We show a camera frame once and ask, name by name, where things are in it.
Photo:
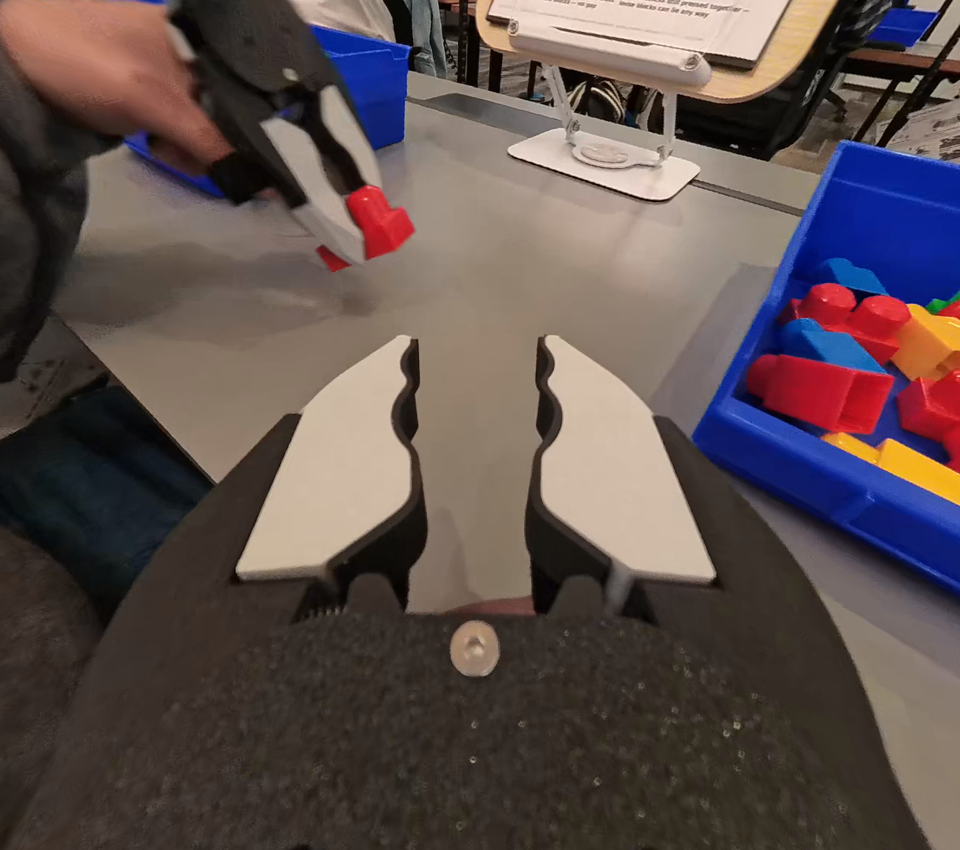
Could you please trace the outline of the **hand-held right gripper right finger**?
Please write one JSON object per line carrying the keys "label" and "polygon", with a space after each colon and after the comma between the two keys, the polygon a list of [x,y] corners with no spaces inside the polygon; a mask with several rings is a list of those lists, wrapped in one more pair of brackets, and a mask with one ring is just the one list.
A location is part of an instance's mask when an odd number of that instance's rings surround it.
{"label": "hand-held right gripper right finger", "polygon": [[525,511],[534,605],[573,578],[615,613],[645,583],[707,587],[717,572],[651,409],[559,336],[536,343],[534,450]]}

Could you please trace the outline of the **blue toy block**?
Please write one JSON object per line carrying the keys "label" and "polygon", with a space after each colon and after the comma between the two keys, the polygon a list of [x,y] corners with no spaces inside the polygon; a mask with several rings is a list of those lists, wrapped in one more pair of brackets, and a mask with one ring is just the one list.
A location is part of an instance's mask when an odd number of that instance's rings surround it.
{"label": "blue toy block", "polygon": [[823,329],[814,319],[800,317],[778,329],[780,353],[857,371],[884,374],[882,365],[850,334]]}
{"label": "blue toy block", "polygon": [[814,284],[831,283],[846,288],[857,302],[889,294],[873,270],[859,267],[842,257],[823,260],[812,270],[812,277]]}

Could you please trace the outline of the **red two-stud toy block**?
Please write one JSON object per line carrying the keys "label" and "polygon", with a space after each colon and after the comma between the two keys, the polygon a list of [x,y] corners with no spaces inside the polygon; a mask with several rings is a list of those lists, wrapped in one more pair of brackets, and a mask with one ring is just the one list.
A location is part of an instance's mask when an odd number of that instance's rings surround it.
{"label": "red two-stud toy block", "polygon": [[814,285],[802,298],[790,299],[778,317],[781,326],[806,321],[800,328],[844,333],[880,365],[888,364],[901,347],[899,335],[911,314],[902,301],[886,295],[859,299],[841,284]]}
{"label": "red two-stud toy block", "polygon": [[391,254],[415,232],[406,210],[391,205],[378,186],[356,189],[344,198],[343,205],[353,230],[341,224],[316,248],[318,258],[331,272]]}

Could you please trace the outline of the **printed paper sheet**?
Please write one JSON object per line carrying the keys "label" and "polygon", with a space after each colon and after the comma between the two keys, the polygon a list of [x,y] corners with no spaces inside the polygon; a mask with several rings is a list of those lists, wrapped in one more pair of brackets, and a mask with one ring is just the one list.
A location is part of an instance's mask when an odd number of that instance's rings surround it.
{"label": "printed paper sheet", "polygon": [[959,164],[959,98],[912,114],[887,148]]}
{"label": "printed paper sheet", "polygon": [[23,429],[67,397],[107,378],[104,365],[50,316],[10,382],[1,385],[1,437]]}

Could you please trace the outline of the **blue divided plastic bin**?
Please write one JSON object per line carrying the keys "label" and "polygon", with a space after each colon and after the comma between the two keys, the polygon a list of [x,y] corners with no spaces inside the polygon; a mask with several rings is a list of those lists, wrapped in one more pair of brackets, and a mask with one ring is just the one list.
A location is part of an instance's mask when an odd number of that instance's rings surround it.
{"label": "blue divided plastic bin", "polygon": [[373,150],[404,140],[411,48],[334,28],[312,31],[355,105]]}

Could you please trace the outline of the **red tall toy block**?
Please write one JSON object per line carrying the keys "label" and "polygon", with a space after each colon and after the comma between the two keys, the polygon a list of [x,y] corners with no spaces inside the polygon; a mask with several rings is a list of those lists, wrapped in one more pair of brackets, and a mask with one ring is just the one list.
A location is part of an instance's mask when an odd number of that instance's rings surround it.
{"label": "red tall toy block", "polygon": [[894,387],[894,378],[786,354],[757,358],[746,390],[767,412],[830,433],[871,434]]}

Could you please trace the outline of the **wooden table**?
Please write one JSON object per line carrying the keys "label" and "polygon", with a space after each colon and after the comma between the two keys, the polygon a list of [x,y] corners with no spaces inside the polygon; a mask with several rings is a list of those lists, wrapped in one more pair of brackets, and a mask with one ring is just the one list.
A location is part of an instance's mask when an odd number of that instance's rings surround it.
{"label": "wooden table", "polygon": [[909,81],[923,75],[932,66],[934,58],[911,51],[864,47],[846,58],[844,73],[887,81]]}

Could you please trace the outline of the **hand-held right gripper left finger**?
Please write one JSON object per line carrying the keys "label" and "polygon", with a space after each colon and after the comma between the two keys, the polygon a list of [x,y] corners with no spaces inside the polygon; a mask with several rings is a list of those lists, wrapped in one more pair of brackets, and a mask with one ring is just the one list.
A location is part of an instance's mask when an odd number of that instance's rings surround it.
{"label": "hand-held right gripper left finger", "polygon": [[377,577],[401,611],[428,535],[419,421],[419,342],[397,336],[323,387],[301,410],[246,546],[243,583],[309,581],[347,603]]}

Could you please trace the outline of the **person's blue jeans leg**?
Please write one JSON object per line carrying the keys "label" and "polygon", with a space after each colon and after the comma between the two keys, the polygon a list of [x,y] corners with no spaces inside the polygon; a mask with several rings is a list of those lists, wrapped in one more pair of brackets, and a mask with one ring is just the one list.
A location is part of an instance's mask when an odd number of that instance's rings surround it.
{"label": "person's blue jeans leg", "polygon": [[104,619],[213,486],[118,385],[2,438],[2,527],[53,557]]}

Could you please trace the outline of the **grey desk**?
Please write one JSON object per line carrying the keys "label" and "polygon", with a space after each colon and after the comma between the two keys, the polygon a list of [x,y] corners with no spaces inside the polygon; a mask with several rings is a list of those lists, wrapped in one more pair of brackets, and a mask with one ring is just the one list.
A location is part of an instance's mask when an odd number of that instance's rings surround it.
{"label": "grey desk", "polygon": [[336,275],[274,209],[196,196],[126,150],[92,161],[55,312],[212,480],[355,359],[418,337],[430,535],[412,593],[435,609],[527,580],[536,337],[560,334],[691,428],[799,217],[522,170],[515,134],[411,102],[405,133],[379,155],[414,237]]}

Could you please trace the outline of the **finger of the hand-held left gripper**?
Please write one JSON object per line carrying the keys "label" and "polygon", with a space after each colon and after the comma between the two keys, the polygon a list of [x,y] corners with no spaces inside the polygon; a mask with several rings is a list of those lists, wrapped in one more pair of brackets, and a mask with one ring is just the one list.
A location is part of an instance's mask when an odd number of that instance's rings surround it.
{"label": "finger of the hand-held left gripper", "polygon": [[347,199],[366,180],[348,152],[324,155],[306,130],[282,116],[261,123],[303,198],[290,203],[296,222],[314,239],[318,249],[350,265],[367,260],[366,239],[347,205]]}
{"label": "finger of the hand-held left gripper", "polygon": [[378,158],[352,105],[336,84],[317,95],[317,150],[323,196],[349,196],[382,187]]}

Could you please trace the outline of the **person's left hand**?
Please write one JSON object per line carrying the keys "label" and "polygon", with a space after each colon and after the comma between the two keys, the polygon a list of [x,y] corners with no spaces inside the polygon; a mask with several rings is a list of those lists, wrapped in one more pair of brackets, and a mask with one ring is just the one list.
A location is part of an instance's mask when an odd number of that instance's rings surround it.
{"label": "person's left hand", "polygon": [[157,4],[2,0],[2,47],[47,102],[109,136],[146,132],[199,172],[232,145],[202,108],[192,68]]}

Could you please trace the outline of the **striped bag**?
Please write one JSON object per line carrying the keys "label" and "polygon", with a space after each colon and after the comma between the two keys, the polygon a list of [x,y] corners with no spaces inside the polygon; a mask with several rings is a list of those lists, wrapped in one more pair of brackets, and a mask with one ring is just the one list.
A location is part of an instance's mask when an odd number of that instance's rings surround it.
{"label": "striped bag", "polygon": [[576,114],[654,132],[663,129],[663,95],[646,86],[627,86],[607,77],[580,75],[574,76],[567,96]]}

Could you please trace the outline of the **yellow long toy block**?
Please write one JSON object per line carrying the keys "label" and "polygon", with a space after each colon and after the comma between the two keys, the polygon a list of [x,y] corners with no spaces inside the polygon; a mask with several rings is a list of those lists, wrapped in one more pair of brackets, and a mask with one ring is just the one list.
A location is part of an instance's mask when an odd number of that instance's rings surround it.
{"label": "yellow long toy block", "polygon": [[914,484],[954,505],[959,505],[958,471],[932,460],[894,439],[872,447],[849,434],[832,433],[822,442],[844,451],[878,469]]}

